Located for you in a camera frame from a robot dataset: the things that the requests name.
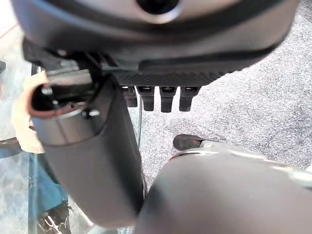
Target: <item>black shoe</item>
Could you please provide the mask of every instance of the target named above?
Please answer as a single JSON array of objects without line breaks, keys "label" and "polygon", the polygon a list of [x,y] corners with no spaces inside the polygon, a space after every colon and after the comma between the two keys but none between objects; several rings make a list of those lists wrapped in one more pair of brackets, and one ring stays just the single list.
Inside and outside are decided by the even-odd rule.
[{"label": "black shoe", "polygon": [[198,148],[203,140],[199,136],[180,134],[174,138],[173,144],[177,150],[183,151]]}]

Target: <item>silver metal part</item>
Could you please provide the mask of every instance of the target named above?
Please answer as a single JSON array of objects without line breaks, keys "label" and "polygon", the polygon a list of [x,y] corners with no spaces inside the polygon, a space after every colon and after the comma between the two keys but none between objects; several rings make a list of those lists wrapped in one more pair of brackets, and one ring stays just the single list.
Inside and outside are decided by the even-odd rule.
[{"label": "silver metal part", "polygon": [[265,164],[268,166],[268,169],[274,169],[277,171],[284,172],[292,182],[296,183],[301,187],[312,189],[312,173],[304,171],[300,168],[292,167],[288,164],[268,160],[261,153],[251,152],[247,149],[229,145],[227,143],[205,140],[200,144],[200,148],[181,151],[177,155],[238,156],[242,159],[253,160],[256,163]]},{"label": "silver metal part", "polygon": [[242,0],[180,0],[176,8],[162,15],[146,13],[136,0],[76,0],[106,15],[134,22],[168,23],[211,14]]}]

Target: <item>screw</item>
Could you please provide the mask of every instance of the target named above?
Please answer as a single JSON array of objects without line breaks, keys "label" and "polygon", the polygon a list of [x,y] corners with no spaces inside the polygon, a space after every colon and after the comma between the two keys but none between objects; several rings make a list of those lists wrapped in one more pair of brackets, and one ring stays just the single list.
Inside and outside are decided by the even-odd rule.
[{"label": "screw", "polygon": [[48,85],[44,85],[42,88],[41,88],[41,92],[44,94],[44,95],[51,95],[53,93],[53,90],[50,86]]},{"label": "screw", "polygon": [[62,57],[67,55],[67,52],[65,50],[57,50],[57,53],[61,55]]},{"label": "screw", "polygon": [[89,112],[89,116],[98,116],[99,115],[99,111],[98,110],[91,110]]}]

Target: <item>glass table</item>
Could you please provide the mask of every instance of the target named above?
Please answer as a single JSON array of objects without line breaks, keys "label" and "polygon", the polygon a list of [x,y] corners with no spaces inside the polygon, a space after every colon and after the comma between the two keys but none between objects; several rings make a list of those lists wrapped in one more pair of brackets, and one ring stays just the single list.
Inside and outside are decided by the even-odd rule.
[{"label": "glass table", "polygon": [[[23,92],[24,80],[36,71],[23,60],[22,32],[10,32],[7,50],[0,60],[6,68],[0,74],[0,230],[5,234],[102,234],[58,184],[44,154],[24,152],[11,123],[14,102]],[[137,142],[140,140],[142,101],[129,108]]]}]

